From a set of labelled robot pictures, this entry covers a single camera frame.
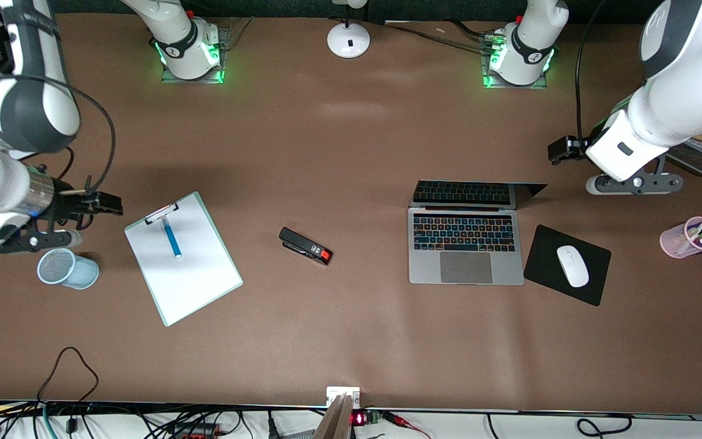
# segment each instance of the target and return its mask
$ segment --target overturned pen holder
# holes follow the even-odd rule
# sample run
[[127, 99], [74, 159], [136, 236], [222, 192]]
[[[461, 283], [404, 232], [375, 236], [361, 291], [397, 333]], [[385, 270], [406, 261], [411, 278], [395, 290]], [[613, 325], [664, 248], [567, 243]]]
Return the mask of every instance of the overturned pen holder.
[[684, 259], [690, 255], [702, 253], [702, 245], [695, 240], [690, 241], [690, 228], [697, 227], [702, 222], [702, 216], [693, 216], [688, 222], [664, 231], [660, 235], [660, 247], [666, 255]]

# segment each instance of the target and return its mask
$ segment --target white bracket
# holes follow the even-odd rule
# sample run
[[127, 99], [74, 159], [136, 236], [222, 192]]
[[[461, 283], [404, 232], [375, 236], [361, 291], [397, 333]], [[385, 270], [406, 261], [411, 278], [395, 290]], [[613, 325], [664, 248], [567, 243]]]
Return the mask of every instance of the white bracket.
[[350, 394], [353, 398], [353, 408], [358, 409], [359, 406], [359, 387], [343, 387], [329, 386], [327, 387], [327, 407], [335, 400], [338, 395]]

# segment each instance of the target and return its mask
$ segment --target clipboard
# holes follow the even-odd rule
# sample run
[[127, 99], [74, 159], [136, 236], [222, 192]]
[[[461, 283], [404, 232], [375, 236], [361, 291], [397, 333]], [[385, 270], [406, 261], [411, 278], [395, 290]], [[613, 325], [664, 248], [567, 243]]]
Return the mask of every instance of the clipboard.
[[179, 199], [169, 222], [183, 257], [175, 258], [164, 227], [144, 219], [124, 233], [165, 327], [243, 284], [199, 192]]

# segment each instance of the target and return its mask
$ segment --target silver laptop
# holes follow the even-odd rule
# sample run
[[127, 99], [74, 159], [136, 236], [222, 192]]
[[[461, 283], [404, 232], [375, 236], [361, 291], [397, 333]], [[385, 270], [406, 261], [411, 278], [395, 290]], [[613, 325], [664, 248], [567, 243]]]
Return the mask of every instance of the silver laptop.
[[516, 209], [544, 187], [420, 180], [408, 208], [410, 282], [524, 285]]

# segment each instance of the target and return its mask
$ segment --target brown table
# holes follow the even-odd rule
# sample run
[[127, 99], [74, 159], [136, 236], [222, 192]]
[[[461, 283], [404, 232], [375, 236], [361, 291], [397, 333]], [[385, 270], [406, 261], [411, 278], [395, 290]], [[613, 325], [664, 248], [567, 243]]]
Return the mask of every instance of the brown table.
[[[581, 27], [568, 27], [545, 91], [487, 90], [477, 56], [376, 25], [367, 54], [329, 53], [335, 22], [256, 19], [226, 84], [162, 85], [136, 16], [59, 17], [72, 83], [119, 133], [102, 189], [123, 218], [77, 248], [102, 273], [87, 291], [45, 286], [37, 255], [0, 255], [0, 398], [32, 398], [74, 345], [91, 399], [315, 405], [327, 385], [363, 404], [702, 413], [702, 256], [675, 260], [661, 231], [702, 214], [702, 179], [677, 194], [596, 197], [589, 162], [552, 166], [573, 133]], [[440, 34], [436, 23], [415, 28]], [[450, 24], [444, 37], [462, 39]], [[489, 23], [474, 23], [485, 29]], [[583, 61], [589, 127], [635, 89], [639, 27], [597, 26]], [[81, 102], [67, 179], [94, 177], [104, 120]], [[65, 153], [42, 158], [54, 173]], [[545, 224], [613, 252], [598, 308], [540, 285], [408, 283], [406, 207], [418, 178], [545, 181], [519, 214], [523, 250]], [[245, 284], [164, 327], [123, 229], [199, 191]], [[323, 267], [281, 247], [288, 226], [335, 251]], [[47, 398], [92, 383], [72, 356]]]

